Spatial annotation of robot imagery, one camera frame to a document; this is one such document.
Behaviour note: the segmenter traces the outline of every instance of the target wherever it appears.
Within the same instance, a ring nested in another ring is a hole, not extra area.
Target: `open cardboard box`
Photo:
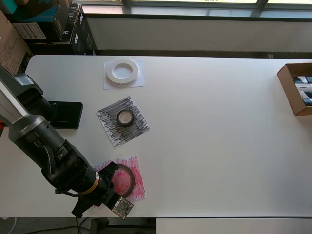
[[[277,76],[283,86],[294,115],[312,115],[312,106],[306,106],[292,78],[312,76],[312,63],[288,63],[277,73]]]

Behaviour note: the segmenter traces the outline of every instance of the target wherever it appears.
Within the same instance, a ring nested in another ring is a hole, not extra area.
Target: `white table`
[[[145,87],[103,90],[103,64],[140,59]],[[47,100],[84,105],[58,130],[91,164],[137,154],[147,198],[129,216],[312,216],[312,117],[295,117],[276,73],[295,59],[35,56]],[[96,111],[130,95],[151,130],[115,149]],[[8,138],[0,139],[0,217],[72,216]],[[90,208],[84,216],[115,216]]]

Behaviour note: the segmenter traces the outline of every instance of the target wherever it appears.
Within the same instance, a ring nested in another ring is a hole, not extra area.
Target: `masking tape roll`
[[[126,79],[119,79],[119,78],[115,77],[113,74],[114,68],[118,65],[121,65],[121,64],[127,64],[132,68],[131,75],[129,77],[127,77]],[[121,84],[121,85],[130,84],[137,79],[137,76],[138,76],[138,67],[137,67],[136,63],[131,61],[131,60],[128,60],[128,59],[116,60],[116,61],[112,62],[112,64],[107,69],[108,79],[110,79],[115,84]]]

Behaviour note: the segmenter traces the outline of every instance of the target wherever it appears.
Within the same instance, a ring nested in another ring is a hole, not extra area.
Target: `cable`
[[[82,224],[83,224],[84,221],[86,221],[87,219],[88,219],[88,218],[85,218],[85,219],[79,224],[78,229],[83,228],[83,227],[82,227]]]
[[[15,218],[14,225],[13,225],[13,227],[12,227],[11,231],[9,231],[9,233],[8,233],[8,234],[10,234],[10,233],[13,231],[13,229],[15,228],[15,225],[16,225],[16,220],[17,220],[17,218]]]
[[[76,217],[76,224],[77,224],[77,227],[78,227],[77,234],[79,234],[79,233],[81,234],[80,229],[79,229],[79,225],[78,225],[77,217]]]
[[[64,228],[53,228],[53,229],[44,229],[44,230],[38,230],[30,233],[25,233],[25,234],[34,234],[34,233],[41,233],[41,232],[47,232],[47,231],[57,231],[57,230],[63,230],[63,229],[68,229],[68,228],[77,228],[77,226],[69,226],[69,227],[64,227]],[[80,227],[84,230],[90,231],[90,229]]]

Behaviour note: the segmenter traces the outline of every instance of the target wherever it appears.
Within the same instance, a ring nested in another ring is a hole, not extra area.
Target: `white wall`
[[[312,22],[88,18],[99,50],[312,52]]]

